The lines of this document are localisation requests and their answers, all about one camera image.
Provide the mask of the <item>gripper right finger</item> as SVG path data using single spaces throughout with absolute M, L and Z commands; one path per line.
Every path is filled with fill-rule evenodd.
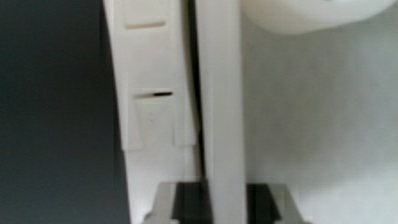
M 246 224 L 307 224 L 283 184 L 246 184 Z

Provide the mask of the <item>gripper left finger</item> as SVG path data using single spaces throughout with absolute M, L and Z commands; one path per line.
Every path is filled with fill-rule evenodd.
M 141 224 L 204 224 L 204 187 L 200 183 L 161 183 L 152 210 Z

